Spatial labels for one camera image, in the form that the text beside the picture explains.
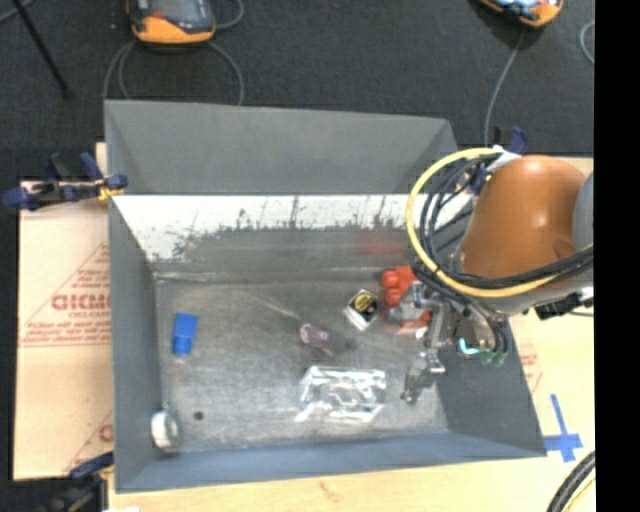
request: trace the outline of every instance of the blue tape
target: blue tape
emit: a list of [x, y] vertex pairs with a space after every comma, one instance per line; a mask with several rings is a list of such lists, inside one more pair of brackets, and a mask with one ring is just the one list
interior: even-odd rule
[[562, 411], [560, 410], [560, 402], [555, 394], [551, 395], [551, 403], [553, 404], [561, 433], [555, 436], [544, 436], [544, 446], [547, 451], [559, 451], [564, 462], [573, 462], [576, 460], [573, 451], [578, 448], [583, 448], [584, 445], [578, 434], [569, 434], [567, 425], [562, 417]]

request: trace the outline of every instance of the clamp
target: clamp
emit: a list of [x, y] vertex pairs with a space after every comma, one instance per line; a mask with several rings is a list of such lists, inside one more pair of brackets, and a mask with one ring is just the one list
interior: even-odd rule
[[69, 175], [69, 170], [60, 155], [54, 153], [45, 165], [45, 180], [35, 183], [30, 190], [24, 186], [7, 190], [2, 194], [2, 203], [8, 209], [34, 211], [83, 199], [96, 198], [102, 202], [112, 195], [123, 193], [129, 184], [129, 180], [123, 174], [105, 177], [95, 158], [87, 152], [80, 155], [80, 163], [90, 180], [89, 183], [63, 182], [62, 175]]

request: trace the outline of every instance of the wooden surface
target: wooden surface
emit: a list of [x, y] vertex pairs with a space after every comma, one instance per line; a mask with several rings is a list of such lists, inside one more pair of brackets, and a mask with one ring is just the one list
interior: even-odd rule
[[[567, 160], [585, 174], [593, 169], [591, 160]], [[540, 321], [530, 313], [512, 325], [518, 344], [530, 343], [527, 357], [539, 366], [534, 401], [542, 434], [560, 433], [554, 394], [568, 432], [583, 444], [574, 461], [551, 451], [521, 460], [127, 494], [113, 492], [110, 474], [110, 506], [141, 512], [544, 512], [569, 472], [595, 449], [594, 320], [565, 315]], [[578, 510], [595, 510], [595, 492]]]

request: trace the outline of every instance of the orange toy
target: orange toy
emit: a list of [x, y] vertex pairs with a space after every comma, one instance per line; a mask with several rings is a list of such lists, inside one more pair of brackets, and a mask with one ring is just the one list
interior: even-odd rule
[[[395, 308], [400, 303], [400, 299], [409, 289], [412, 283], [419, 281], [408, 265], [385, 270], [380, 277], [380, 282], [384, 288], [384, 305], [386, 308]], [[425, 310], [422, 315], [413, 321], [400, 322], [402, 327], [419, 328], [427, 325], [431, 320], [431, 312]]]

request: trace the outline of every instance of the blue block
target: blue block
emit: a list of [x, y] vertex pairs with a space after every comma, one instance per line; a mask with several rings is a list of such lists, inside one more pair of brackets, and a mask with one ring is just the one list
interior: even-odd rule
[[191, 353], [191, 346], [196, 337], [198, 317], [189, 313], [176, 313], [173, 327], [173, 353], [187, 355]]

